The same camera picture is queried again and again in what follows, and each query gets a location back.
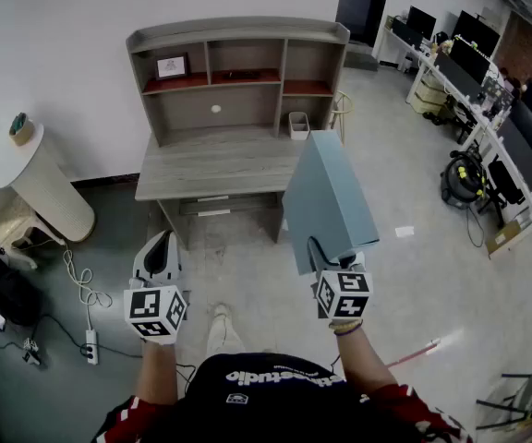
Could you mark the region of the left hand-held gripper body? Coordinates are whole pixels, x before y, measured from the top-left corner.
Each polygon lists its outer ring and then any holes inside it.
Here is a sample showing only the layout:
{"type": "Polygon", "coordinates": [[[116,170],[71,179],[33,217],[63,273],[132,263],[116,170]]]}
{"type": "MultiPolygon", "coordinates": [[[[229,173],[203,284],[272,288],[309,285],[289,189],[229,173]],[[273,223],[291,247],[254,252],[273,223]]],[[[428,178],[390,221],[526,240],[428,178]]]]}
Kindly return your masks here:
{"type": "Polygon", "coordinates": [[[133,277],[124,290],[124,319],[144,341],[175,344],[187,313],[178,287],[133,277]]]}

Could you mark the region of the grey wooden desk shelf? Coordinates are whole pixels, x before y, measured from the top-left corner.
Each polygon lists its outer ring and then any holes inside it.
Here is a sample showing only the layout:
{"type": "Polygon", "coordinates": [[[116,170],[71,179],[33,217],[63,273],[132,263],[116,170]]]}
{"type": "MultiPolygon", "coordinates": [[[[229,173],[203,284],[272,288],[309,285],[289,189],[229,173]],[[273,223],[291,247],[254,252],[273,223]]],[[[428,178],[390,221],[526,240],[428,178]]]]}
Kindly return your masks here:
{"type": "Polygon", "coordinates": [[[350,32],[338,22],[275,16],[187,20],[134,30],[126,48],[153,138],[176,130],[268,126],[303,111],[323,128],[350,32]],[[187,77],[157,80],[155,61],[187,54],[187,77]],[[228,80],[228,71],[260,71],[228,80]],[[221,112],[214,114],[213,105],[221,112]]]}

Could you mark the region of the person's left forearm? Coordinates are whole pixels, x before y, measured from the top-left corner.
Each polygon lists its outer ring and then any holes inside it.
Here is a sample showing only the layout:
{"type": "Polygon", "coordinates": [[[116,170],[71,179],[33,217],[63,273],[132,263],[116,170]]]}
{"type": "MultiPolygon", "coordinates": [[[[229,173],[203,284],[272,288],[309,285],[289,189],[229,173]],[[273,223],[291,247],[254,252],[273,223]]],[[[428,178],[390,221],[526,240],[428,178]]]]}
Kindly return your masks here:
{"type": "Polygon", "coordinates": [[[153,341],[142,343],[142,364],[135,396],[157,405],[178,400],[175,347],[153,341]]]}

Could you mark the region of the person's right forearm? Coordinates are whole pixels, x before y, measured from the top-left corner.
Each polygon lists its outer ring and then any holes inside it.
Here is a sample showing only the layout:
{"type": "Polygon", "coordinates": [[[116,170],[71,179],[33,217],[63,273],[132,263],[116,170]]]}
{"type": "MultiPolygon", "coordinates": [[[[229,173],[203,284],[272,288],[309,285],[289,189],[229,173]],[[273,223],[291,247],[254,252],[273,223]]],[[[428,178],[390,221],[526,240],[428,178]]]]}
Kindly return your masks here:
{"type": "Polygon", "coordinates": [[[345,379],[357,391],[370,395],[397,384],[361,327],[337,334],[336,341],[345,379]]]}

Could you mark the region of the white power strip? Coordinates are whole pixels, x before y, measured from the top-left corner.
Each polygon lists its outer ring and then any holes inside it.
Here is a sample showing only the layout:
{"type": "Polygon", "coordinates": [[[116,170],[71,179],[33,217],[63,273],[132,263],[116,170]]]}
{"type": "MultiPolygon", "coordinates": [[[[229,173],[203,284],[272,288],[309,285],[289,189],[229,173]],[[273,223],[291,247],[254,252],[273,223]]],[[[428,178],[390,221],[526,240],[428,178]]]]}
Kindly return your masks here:
{"type": "Polygon", "coordinates": [[[97,365],[99,363],[98,340],[95,329],[86,330],[85,352],[89,364],[97,365]]]}

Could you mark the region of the round white side table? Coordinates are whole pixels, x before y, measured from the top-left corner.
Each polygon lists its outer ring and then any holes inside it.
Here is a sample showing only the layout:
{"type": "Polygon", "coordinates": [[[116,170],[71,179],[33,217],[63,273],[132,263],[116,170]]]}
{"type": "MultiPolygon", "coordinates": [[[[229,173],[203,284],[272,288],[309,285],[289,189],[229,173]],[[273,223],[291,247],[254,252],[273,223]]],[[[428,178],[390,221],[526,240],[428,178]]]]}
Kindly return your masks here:
{"type": "Polygon", "coordinates": [[[0,189],[10,187],[67,240],[89,237],[95,213],[43,144],[44,127],[29,121],[30,139],[17,145],[0,130],[0,189]]]}

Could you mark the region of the person's black and red shirt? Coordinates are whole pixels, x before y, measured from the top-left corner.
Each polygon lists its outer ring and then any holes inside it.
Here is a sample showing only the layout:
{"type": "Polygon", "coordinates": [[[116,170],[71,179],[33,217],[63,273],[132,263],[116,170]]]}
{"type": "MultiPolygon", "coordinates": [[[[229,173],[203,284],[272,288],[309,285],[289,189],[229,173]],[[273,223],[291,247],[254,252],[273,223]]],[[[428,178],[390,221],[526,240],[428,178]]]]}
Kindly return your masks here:
{"type": "Polygon", "coordinates": [[[370,394],[302,358],[216,354],[173,405],[132,396],[91,443],[474,443],[408,385],[370,394]]]}

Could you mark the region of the white desktop bin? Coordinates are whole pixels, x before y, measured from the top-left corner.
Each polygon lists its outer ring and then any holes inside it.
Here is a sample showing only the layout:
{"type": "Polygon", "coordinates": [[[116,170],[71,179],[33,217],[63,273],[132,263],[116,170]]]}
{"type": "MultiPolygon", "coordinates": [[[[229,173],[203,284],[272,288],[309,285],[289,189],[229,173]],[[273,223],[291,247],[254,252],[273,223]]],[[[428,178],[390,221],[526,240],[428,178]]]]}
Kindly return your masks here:
{"type": "Polygon", "coordinates": [[[292,140],[306,140],[310,133],[308,115],[304,112],[290,112],[288,114],[288,129],[292,140]]]}

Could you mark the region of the black and yellow vacuum cleaner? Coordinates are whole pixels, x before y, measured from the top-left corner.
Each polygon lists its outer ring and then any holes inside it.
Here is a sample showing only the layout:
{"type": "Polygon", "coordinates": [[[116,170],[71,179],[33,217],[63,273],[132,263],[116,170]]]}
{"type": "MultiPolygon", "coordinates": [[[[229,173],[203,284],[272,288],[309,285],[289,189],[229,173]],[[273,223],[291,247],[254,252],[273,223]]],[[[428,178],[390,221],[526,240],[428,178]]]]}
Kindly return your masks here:
{"type": "Polygon", "coordinates": [[[487,177],[481,158],[473,150],[450,152],[441,173],[442,201],[460,210],[468,209],[487,194],[487,177]]]}

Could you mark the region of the light wooden chair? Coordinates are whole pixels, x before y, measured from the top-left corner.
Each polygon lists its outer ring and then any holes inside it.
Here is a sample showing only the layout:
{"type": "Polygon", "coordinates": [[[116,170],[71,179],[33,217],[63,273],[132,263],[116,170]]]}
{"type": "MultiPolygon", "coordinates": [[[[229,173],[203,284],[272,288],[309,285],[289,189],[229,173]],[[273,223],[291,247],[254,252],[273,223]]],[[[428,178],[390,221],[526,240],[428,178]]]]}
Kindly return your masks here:
{"type": "Polygon", "coordinates": [[[354,103],[350,96],[338,90],[332,104],[330,129],[337,132],[342,144],[345,144],[345,117],[353,111],[354,103]]]}

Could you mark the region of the black backpack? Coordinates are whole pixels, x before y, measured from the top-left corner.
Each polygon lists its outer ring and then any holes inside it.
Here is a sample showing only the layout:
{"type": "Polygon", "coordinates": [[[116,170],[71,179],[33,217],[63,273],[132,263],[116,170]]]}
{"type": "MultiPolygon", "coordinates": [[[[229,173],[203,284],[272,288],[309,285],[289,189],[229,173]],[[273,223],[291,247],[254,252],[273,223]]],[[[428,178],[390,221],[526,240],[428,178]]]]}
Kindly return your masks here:
{"type": "Polygon", "coordinates": [[[0,315],[6,321],[29,327],[36,323],[41,308],[41,293],[0,258],[0,315]]]}

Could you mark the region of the flat cardboard box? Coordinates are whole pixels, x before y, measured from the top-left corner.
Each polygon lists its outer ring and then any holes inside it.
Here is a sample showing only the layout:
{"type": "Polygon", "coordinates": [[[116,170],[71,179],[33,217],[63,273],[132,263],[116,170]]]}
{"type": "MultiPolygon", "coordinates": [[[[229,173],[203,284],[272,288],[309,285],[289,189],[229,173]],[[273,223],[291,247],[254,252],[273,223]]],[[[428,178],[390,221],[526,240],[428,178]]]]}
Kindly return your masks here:
{"type": "Polygon", "coordinates": [[[532,233],[532,216],[517,215],[504,224],[497,232],[488,236],[486,249],[489,259],[494,259],[506,251],[512,250],[532,233]]]}

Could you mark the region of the cream storage crates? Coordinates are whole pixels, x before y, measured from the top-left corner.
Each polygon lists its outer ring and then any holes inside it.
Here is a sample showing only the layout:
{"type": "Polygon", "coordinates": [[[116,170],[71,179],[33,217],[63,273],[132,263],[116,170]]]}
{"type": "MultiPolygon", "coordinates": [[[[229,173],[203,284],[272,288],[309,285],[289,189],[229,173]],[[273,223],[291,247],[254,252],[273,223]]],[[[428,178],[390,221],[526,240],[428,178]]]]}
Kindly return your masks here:
{"type": "Polygon", "coordinates": [[[447,93],[443,89],[435,89],[421,80],[416,87],[410,106],[417,114],[438,115],[447,101],[447,93]]]}

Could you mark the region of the brown tape roll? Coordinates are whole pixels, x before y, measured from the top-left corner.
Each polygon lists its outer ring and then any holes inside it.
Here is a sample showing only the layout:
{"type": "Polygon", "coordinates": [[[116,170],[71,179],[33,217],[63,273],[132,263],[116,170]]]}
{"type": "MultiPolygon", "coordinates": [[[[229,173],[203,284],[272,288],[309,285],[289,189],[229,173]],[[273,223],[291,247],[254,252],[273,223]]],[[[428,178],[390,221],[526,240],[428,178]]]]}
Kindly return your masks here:
{"type": "Polygon", "coordinates": [[[27,144],[34,134],[34,124],[25,113],[19,113],[13,120],[8,135],[18,147],[27,144]]]}

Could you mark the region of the dark door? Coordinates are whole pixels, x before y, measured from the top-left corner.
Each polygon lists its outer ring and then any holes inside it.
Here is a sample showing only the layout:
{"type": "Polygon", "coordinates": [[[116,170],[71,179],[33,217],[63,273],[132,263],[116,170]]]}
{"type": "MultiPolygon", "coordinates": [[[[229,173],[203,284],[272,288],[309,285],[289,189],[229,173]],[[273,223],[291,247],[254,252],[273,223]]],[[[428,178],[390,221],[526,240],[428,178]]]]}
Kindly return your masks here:
{"type": "Polygon", "coordinates": [[[386,0],[339,0],[335,21],[350,31],[350,41],[372,48],[377,39],[386,0]]]}

